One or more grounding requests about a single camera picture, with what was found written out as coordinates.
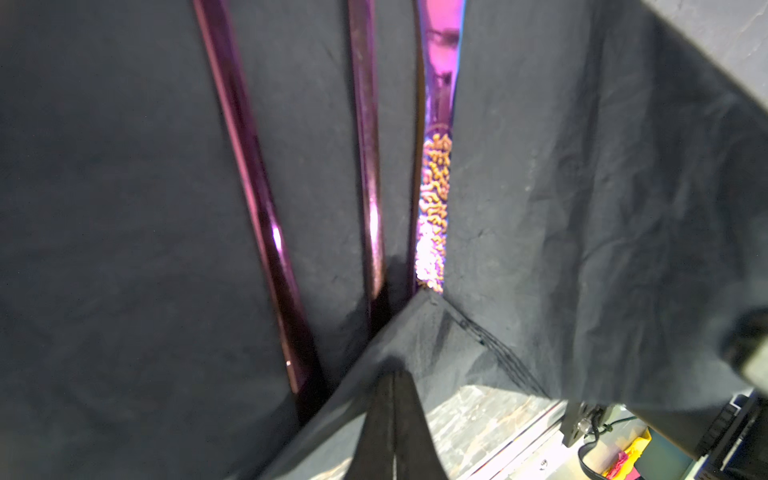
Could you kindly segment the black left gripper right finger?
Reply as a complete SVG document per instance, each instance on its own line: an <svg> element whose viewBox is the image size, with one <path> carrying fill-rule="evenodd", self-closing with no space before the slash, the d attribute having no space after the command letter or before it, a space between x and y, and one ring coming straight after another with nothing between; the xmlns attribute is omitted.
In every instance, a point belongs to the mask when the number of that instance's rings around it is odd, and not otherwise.
<svg viewBox="0 0 768 480"><path fill-rule="evenodd" d="M404 480L447 480L412 375L395 373L395 467Z"/></svg>

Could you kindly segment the iridescent purple table knife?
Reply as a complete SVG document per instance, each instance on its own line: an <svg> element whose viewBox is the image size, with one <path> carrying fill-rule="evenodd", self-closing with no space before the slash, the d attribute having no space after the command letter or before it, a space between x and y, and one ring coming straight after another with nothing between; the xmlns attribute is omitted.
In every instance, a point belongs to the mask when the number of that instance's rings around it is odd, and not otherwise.
<svg viewBox="0 0 768 480"><path fill-rule="evenodd" d="M444 292L453 120L466 3L418 1L421 143L416 162L414 288Z"/></svg>

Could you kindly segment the purple metallic spoon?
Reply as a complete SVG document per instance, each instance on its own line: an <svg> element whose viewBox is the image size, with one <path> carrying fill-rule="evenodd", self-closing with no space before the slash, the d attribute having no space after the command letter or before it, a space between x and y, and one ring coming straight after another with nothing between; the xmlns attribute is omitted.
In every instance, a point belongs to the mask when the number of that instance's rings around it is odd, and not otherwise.
<svg viewBox="0 0 768 480"><path fill-rule="evenodd" d="M224 1L195 1L193 5L275 310L297 415L305 424L327 401L329 388L307 323L262 161L228 9Z"/></svg>

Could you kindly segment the purple metallic fork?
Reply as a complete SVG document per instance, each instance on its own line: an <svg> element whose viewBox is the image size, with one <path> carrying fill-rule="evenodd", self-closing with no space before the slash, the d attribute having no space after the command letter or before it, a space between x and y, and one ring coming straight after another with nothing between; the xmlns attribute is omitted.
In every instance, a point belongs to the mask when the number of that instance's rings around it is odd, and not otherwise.
<svg viewBox="0 0 768 480"><path fill-rule="evenodd" d="M365 285L369 331L375 336L390 318L380 195L375 4L347 2L361 175Z"/></svg>

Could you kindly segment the yellow clutter outside enclosure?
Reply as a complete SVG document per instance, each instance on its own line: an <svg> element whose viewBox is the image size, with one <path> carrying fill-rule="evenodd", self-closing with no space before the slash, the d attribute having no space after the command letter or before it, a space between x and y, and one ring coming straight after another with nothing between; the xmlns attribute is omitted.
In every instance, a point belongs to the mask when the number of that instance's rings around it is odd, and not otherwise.
<svg viewBox="0 0 768 480"><path fill-rule="evenodd" d="M652 441L649 429L635 438L627 448L617 454L615 461L602 472L601 476L611 480L638 480L641 474L636 468L637 462Z"/></svg>

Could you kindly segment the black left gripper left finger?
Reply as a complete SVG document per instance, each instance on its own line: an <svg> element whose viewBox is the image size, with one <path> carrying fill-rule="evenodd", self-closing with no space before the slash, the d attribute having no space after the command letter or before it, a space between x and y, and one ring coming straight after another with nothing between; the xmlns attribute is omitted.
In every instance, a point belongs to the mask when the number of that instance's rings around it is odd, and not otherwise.
<svg viewBox="0 0 768 480"><path fill-rule="evenodd" d="M395 465L393 373L376 384L346 480L392 480Z"/></svg>

